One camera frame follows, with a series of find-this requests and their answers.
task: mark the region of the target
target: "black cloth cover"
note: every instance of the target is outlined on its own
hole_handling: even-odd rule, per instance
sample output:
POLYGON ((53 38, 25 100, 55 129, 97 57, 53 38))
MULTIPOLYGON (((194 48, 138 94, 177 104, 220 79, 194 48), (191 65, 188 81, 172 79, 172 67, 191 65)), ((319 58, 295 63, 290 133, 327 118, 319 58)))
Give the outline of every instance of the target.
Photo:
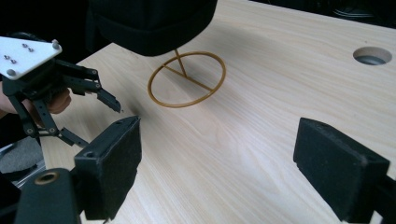
POLYGON ((90 0, 100 34, 144 56, 186 44, 211 22, 217 0, 90 0))

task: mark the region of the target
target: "wood grain surface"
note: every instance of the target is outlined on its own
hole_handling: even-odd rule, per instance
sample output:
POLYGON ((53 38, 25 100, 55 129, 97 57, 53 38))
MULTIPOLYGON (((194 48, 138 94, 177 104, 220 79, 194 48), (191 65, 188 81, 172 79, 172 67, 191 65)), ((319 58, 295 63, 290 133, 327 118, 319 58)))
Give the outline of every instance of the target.
MULTIPOLYGON (((112 122, 140 116, 143 160, 114 223, 340 223, 292 155, 299 119, 316 119, 390 160, 389 176, 396 176, 396 59, 359 63, 353 52, 363 47, 395 57, 396 31, 219 0, 210 25, 178 49, 209 51, 225 62, 224 83, 210 98, 177 109, 155 104, 149 77, 174 53, 142 57, 110 44, 80 64, 99 71, 121 113, 94 94, 73 95, 54 118, 91 141, 112 122)), ((216 62, 183 62, 207 85, 219 80, 216 62)), ((173 103, 205 94, 167 72, 156 77, 153 92, 173 103)), ((74 167, 80 148, 56 138, 42 145, 48 168, 74 167)))

